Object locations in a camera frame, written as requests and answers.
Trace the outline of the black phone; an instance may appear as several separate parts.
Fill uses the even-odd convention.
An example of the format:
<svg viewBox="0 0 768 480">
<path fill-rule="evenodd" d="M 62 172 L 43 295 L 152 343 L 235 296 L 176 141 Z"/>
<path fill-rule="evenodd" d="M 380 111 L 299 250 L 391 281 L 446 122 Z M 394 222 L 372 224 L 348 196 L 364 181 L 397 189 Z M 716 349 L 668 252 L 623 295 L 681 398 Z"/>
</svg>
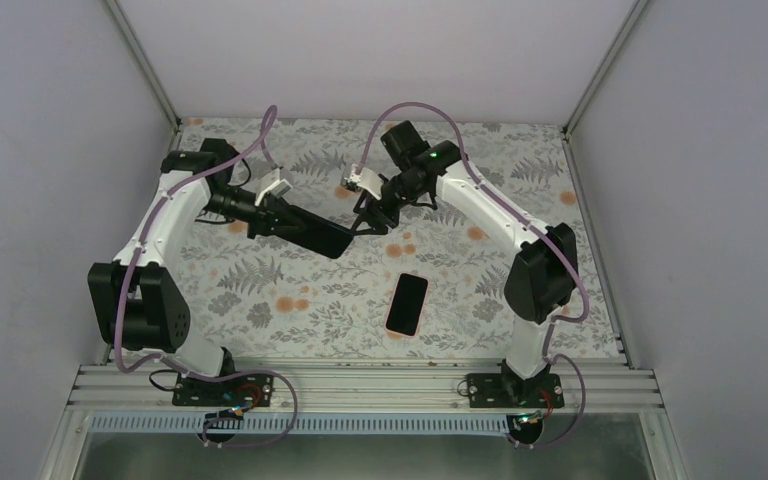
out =
<svg viewBox="0 0 768 480">
<path fill-rule="evenodd" d="M 272 232 L 293 245 L 328 259 L 340 258 L 354 238 L 353 233 L 342 225 L 294 205 L 275 215 Z"/>
</svg>

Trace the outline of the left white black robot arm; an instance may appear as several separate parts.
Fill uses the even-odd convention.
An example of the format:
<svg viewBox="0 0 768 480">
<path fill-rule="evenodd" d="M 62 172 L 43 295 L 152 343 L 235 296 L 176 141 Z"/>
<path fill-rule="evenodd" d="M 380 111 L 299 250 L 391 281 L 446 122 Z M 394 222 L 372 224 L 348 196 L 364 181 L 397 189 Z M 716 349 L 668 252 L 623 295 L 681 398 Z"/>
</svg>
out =
<svg viewBox="0 0 768 480">
<path fill-rule="evenodd" d="M 182 243 L 202 212 L 249 224 L 266 223 L 273 233 L 290 191 L 285 172 L 272 167 L 255 192 L 231 185 L 245 156 L 227 141 L 209 138 L 198 151 L 172 151 L 161 163 L 156 193 L 131 239 L 107 263 L 91 266 L 87 281 L 102 339 L 122 373 L 150 361 L 191 378 L 215 405 L 230 402 L 238 377 L 226 352 L 192 325 L 191 311 L 173 277 Z"/>
</svg>

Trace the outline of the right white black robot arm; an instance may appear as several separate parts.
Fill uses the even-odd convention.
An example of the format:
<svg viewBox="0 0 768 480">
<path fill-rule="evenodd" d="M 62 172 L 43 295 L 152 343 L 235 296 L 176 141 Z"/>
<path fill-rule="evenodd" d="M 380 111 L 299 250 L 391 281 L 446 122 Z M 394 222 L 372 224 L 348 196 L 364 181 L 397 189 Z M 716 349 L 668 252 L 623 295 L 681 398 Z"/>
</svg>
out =
<svg viewBox="0 0 768 480">
<path fill-rule="evenodd" d="M 404 121 L 381 142 L 399 169 L 397 175 L 387 178 L 364 162 L 343 173 L 342 187 L 360 195 L 353 231 L 386 234 L 398 226 L 403 208 L 427 196 L 431 208 L 443 202 L 458 210 L 501 248 L 511 261 L 503 297 L 516 316 L 501 366 L 501 391 L 512 406 L 527 406 L 538 397 L 551 369 L 553 323 L 580 282 L 575 232 L 514 205 L 472 167 L 460 139 L 430 145 Z"/>
</svg>

